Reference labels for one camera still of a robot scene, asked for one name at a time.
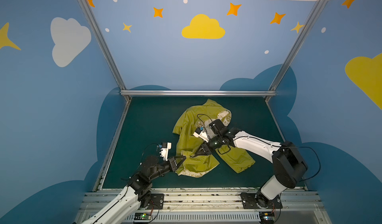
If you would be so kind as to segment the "lime green jacket printed lining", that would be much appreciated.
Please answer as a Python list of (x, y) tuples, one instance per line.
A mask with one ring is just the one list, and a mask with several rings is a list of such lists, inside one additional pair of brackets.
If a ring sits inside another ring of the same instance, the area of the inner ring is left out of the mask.
[[(215, 134), (209, 124), (219, 119), (228, 126), (231, 118), (231, 111), (211, 99), (203, 105), (188, 108), (181, 115), (173, 128), (173, 133), (179, 135), (176, 155), (184, 155), (187, 158), (176, 171), (178, 175), (199, 178), (219, 165), (219, 161), (212, 154), (194, 157), (197, 149), (204, 142), (203, 139), (195, 137), (194, 132), (197, 128), (206, 128), (208, 137), (213, 138)], [(217, 154), (236, 173), (241, 173), (255, 164), (255, 160), (242, 148), (223, 145), (218, 149)]]

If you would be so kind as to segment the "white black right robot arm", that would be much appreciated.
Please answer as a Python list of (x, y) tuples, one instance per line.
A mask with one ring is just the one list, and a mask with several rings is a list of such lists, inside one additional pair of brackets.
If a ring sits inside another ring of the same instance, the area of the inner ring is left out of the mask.
[(267, 208), (287, 189), (294, 189), (302, 181), (308, 165), (292, 142), (272, 142), (253, 136), (238, 128), (229, 129), (217, 119), (209, 124), (214, 136), (206, 128), (196, 128), (194, 136), (203, 139), (195, 157), (206, 156), (227, 145), (261, 156), (273, 164), (274, 175), (257, 191), (254, 197), (260, 208)]

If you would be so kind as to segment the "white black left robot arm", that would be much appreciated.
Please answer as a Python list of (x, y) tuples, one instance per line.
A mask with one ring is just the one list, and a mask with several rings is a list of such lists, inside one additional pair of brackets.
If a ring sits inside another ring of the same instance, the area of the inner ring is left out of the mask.
[(138, 209), (146, 207), (151, 197), (152, 181), (169, 172), (176, 172), (186, 160), (184, 155), (172, 156), (166, 161), (147, 157), (128, 180), (122, 191), (84, 224), (120, 224)]

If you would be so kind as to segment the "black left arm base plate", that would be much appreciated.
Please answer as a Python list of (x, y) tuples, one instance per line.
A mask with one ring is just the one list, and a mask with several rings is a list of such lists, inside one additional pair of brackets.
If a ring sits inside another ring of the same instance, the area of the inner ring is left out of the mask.
[(146, 194), (141, 200), (141, 209), (144, 210), (162, 210), (164, 205), (164, 194), (150, 193)]

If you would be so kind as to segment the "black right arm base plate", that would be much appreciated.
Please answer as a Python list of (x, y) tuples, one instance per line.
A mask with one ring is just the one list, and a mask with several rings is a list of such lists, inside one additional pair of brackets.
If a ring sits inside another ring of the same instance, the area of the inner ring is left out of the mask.
[(274, 199), (270, 200), (265, 197), (261, 192), (247, 193), (242, 192), (240, 194), (242, 205), (244, 209), (282, 209), (280, 195), (277, 195)]

